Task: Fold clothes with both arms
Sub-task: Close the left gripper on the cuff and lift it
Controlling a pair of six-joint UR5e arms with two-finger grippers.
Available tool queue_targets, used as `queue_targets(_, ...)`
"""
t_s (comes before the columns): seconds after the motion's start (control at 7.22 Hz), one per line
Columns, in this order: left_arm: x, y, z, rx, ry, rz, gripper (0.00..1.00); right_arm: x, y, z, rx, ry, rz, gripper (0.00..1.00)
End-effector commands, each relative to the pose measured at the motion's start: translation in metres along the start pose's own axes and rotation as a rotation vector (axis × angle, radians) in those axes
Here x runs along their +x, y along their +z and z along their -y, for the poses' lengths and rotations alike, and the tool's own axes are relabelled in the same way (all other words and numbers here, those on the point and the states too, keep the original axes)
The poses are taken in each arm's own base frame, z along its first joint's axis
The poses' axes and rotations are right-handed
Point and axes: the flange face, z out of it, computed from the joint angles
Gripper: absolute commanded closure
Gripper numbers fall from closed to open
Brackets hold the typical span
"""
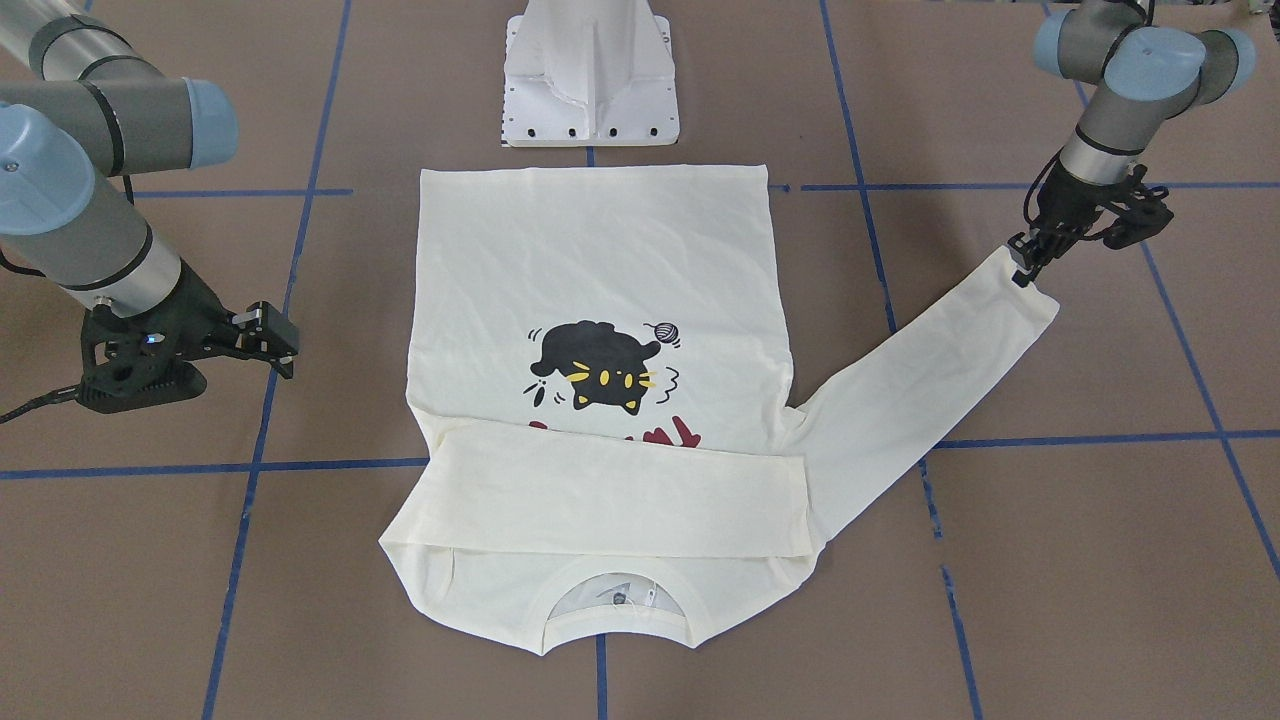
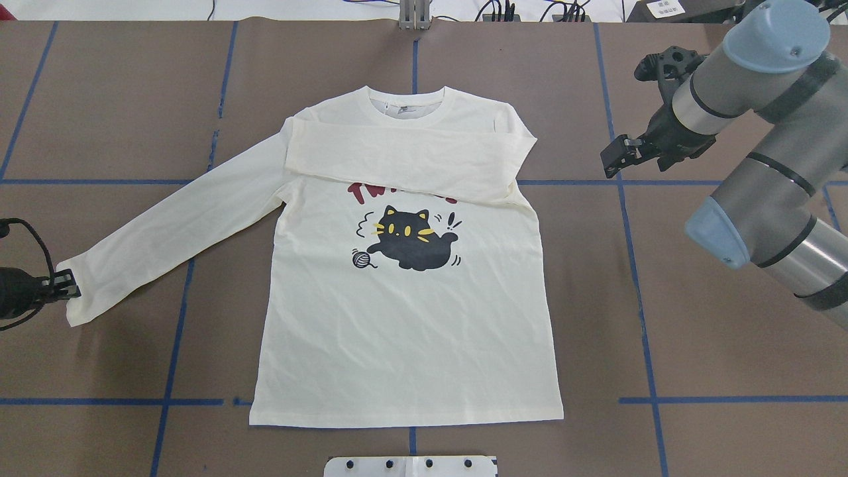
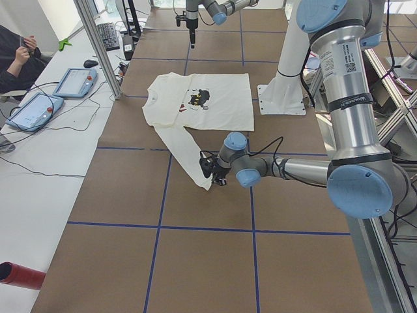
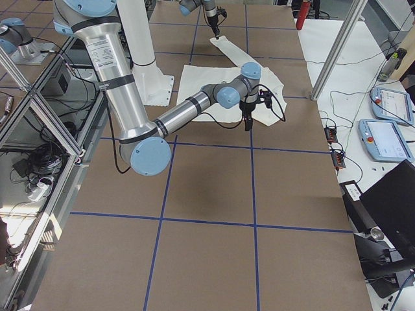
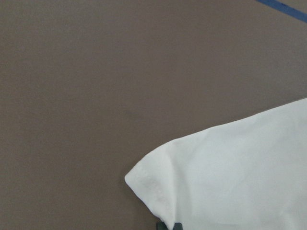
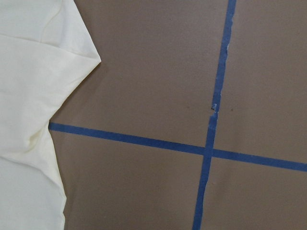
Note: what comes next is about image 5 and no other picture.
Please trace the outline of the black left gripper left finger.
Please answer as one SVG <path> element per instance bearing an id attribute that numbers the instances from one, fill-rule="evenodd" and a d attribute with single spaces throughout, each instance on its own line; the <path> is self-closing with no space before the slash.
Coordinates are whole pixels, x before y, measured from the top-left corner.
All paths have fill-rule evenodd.
<path id="1" fill-rule="evenodd" d="M 157 222 L 156 230 L 168 230 L 168 228 L 164 222 Z"/>

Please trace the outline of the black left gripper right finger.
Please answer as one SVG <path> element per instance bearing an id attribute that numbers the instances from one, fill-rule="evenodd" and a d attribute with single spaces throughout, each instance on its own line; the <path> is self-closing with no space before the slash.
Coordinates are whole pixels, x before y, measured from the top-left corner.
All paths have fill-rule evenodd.
<path id="1" fill-rule="evenodd" d="M 173 226 L 173 230 L 183 230 L 182 224 L 179 222 L 176 222 Z"/>

